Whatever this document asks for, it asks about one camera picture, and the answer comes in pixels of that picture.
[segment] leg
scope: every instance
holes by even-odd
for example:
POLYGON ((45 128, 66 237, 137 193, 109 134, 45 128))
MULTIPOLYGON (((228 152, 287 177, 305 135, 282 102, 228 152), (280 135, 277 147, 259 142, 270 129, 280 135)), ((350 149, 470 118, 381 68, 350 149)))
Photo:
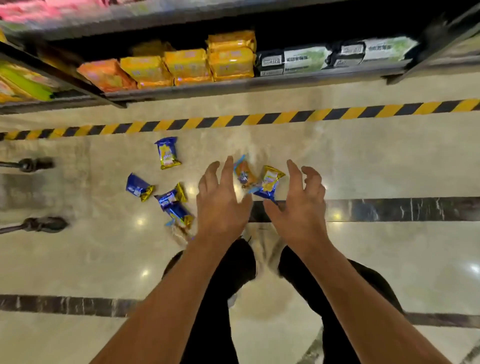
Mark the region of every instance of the leg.
MULTIPOLYGON (((167 265, 165 274, 180 259, 178 253, 167 265)), ((233 346, 227 300, 245 283, 255 278, 253 251, 243 239, 237 239, 220 261, 190 332, 181 364, 211 361, 212 355, 225 364, 238 364, 233 346)))
MULTIPOLYGON (((377 292, 398 311, 403 313, 402 307, 392 288, 379 273, 357 262, 351 260, 349 260, 349 262, 377 292)), ((280 276, 288 280, 305 301, 307 301, 310 308, 322 317, 324 324, 324 363, 360 364, 352 345, 337 320, 322 289, 300 258, 298 258, 289 247, 285 247, 281 253, 278 271, 280 276)))

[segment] caution tape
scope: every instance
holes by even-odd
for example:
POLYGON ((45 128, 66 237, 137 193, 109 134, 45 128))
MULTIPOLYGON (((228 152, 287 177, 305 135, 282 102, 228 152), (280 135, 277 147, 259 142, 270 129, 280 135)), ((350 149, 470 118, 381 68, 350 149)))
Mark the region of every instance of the caution tape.
POLYGON ((284 124, 287 122, 309 122, 340 119, 389 118, 397 115, 427 115, 446 112, 466 112, 480 110, 479 103, 480 99, 469 98, 466 100, 442 102, 434 101, 399 105, 287 111, 253 115, 228 115, 211 118, 135 121, 125 124, 84 125, 67 128, 24 130, 0 133, 0 141, 55 139, 69 136, 134 134, 162 130, 222 128, 240 125, 284 124))

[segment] hand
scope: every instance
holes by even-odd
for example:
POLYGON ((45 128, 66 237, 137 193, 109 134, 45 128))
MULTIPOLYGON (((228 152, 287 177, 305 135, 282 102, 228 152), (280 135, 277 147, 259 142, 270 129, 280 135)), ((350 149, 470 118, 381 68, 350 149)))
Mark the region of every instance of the hand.
POLYGON ((325 187, 322 177, 312 167, 302 167, 307 175, 303 189, 302 173, 291 159, 287 161, 290 185, 285 210, 270 200, 264 201, 265 212, 285 243, 299 254, 309 243, 328 241, 325 223, 325 187))
POLYGON ((220 184, 216 177, 219 166, 218 161, 210 164, 198 183, 198 235, 215 239, 228 249, 247 225, 253 202, 250 194, 241 203, 237 202, 233 157, 229 156, 223 166, 220 184))

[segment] forearm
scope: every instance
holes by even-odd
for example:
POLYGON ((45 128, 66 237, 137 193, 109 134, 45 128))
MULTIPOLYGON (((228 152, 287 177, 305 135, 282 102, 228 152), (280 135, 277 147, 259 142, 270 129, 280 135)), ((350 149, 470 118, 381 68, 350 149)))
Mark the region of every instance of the forearm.
POLYGON ((450 363, 328 238, 297 254, 320 284, 362 364, 450 363))
POLYGON ((211 241, 197 236, 188 245, 91 364, 180 362, 208 283, 225 254, 211 241))

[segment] marble floor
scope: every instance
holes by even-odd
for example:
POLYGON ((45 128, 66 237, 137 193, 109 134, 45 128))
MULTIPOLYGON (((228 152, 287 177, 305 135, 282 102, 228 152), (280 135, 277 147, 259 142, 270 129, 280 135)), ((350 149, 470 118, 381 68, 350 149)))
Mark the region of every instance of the marble floor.
MULTIPOLYGON (((459 100, 478 97, 479 83, 480 73, 466 73, 394 86, 379 80, 151 101, 125 110, 44 111, 0 116, 0 132, 459 100)), ((270 164, 286 171, 288 158, 315 167, 330 200, 480 196, 479 117, 474 111, 1 142, 1 160, 49 156, 57 167, 32 175, 0 170, 0 224, 58 214, 71 225, 53 235, 1 236, 0 297, 143 299, 181 248, 164 227, 168 217, 157 201, 141 203, 125 191, 131 172, 159 193, 183 182, 194 214, 206 166, 244 153, 255 169, 270 164), (161 170, 153 143, 170 135, 178 137, 183 164, 161 170)), ((285 199, 287 186, 288 176, 277 199, 285 199)), ((329 222, 327 227, 347 257, 389 281, 405 311, 461 317, 450 324, 415 322, 454 364, 467 364, 480 363, 468 356, 480 346, 480 218, 473 220, 329 222)), ((268 223, 251 223, 248 230, 255 244, 269 247, 276 241, 268 223)), ((321 362, 321 318, 268 269, 239 292, 230 316, 240 363, 321 362)), ((0 310, 1 362, 88 364, 124 320, 0 310)))

